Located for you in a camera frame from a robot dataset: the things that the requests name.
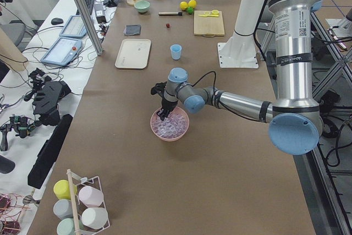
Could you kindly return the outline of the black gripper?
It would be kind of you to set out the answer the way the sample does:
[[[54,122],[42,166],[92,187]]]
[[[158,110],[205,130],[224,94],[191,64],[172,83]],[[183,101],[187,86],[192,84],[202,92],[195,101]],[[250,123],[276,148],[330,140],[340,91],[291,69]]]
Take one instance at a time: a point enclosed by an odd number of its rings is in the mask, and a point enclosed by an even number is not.
[[[167,82],[156,83],[150,91],[151,95],[158,94],[162,98],[162,109],[157,111],[161,121],[164,121],[178,104],[178,99],[167,91],[166,86]]]

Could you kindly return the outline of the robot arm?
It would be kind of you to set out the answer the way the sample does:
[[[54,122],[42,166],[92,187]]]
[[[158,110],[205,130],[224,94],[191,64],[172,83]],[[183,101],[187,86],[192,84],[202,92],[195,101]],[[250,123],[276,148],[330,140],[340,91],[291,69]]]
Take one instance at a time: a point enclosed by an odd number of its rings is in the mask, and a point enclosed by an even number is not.
[[[310,14],[322,0],[268,0],[275,18],[277,99],[259,101],[232,94],[214,86],[197,89],[188,82],[183,68],[173,68],[164,83],[151,94],[160,95],[160,119],[178,102],[191,113],[205,105],[227,110],[242,118],[268,123],[269,137],[281,151],[302,155],[313,150],[322,134],[319,104],[312,96],[312,53]]]

